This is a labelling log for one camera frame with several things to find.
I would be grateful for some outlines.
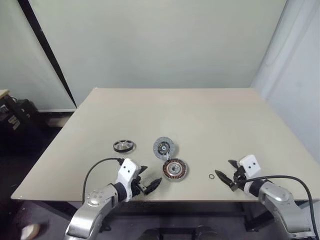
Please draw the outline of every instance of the gray disc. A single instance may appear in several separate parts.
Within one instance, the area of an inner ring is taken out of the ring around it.
[[[164,161],[171,159],[175,150],[174,142],[166,136],[159,137],[153,144],[154,155]]]

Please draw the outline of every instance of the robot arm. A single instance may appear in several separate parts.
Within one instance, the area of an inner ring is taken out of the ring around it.
[[[129,202],[140,192],[145,195],[153,192],[162,179],[156,179],[149,186],[144,186],[140,183],[139,174],[146,169],[146,166],[139,166],[126,158],[120,167],[115,184],[109,184],[87,194],[83,205],[71,219],[64,240],[95,240],[103,219],[119,202]]]
[[[280,225],[280,229],[287,239],[310,239],[316,236],[312,224],[301,208],[296,205],[291,192],[269,180],[259,179],[246,182],[247,179],[257,177],[260,174],[261,169],[254,155],[244,157],[239,161],[239,164],[235,160],[229,160],[229,163],[236,168],[233,180],[218,170],[215,171],[217,176],[232,191],[241,189],[246,194],[257,197],[273,215],[275,222]]]

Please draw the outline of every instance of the beige tabletop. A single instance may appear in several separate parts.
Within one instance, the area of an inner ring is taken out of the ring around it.
[[[9,93],[8,89],[0,89],[0,99]]]
[[[145,183],[162,176],[163,161],[153,153],[159,137],[171,138],[189,167],[180,182],[163,179],[159,188],[136,200],[148,201],[256,201],[241,190],[232,192],[216,176],[229,177],[227,160],[254,154],[263,175],[290,175],[309,186],[320,199],[320,166],[286,124],[252,88],[243,89],[110,89],[95,88],[12,195],[13,199],[80,201],[88,169],[114,156],[148,166]],[[136,150],[113,151],[113,143],[128,139]],[[113,183],[119,164],[107,161],[88,179],[87,191]],[[296,200],[307,195],[299,183],[274,179]]]

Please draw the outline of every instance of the black cable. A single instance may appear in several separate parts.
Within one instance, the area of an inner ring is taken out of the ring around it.
[[[95,166],[97,166],[98,164],[103,163],[103,162],[105,162],[105,161],[108,161],[108,160],[117,160],[120,165],[122,165],[123,162],[124,162],[124,159],[123,159],[123,158],[119,158],[119,157],[109,157],[109,158],[105,158],[105,159],[102,159],[102,160],[96,162],[96,163],[89,169],[89,171],[88,171],[88,172],[86,173],[86,175],[85,175],[84,182],[83,182],[83,187],[82,187],[82,204],[85,203],[86,185],[87,185],[87,180],[88,180],[89,174],[90,174],[91,171],[95,168]]]
[[[301,185],[304,187],[304,189],[306,191],[306,194],[308,195],[311,222],[312,222],[312,227],[313,227],[313,231],[314,231],[314,234],[315,234],[315,239],[319,240],[319,235],[318,235],[317,225],[316,225],[316,220],[315,220],[314,204],[313,204],[313,200],[312,200],[312,196],[311,196],[310,190],[307,187],[307,185],[301,179],[299,179],[297,177],[294,177],[294,176],[287,176],[287,175],[260,176],[260,177],[247,179],[244,182],[248,183],[248,182],[253,182],[253,181],[256,181],[256,180],[264,180],[264,179],[292,179],[292,180],[296,180],[297,182],[301,183]]]

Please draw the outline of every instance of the white wall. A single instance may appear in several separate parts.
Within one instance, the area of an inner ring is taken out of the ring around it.
[[[320,162],[319,3],[288,1],[253,86]]]
[[[39,110],[75,109],[17,0],[0,1],[0,89]]]
[[[94,87],[249,87],[285,0],[29,0],[80,104]]]

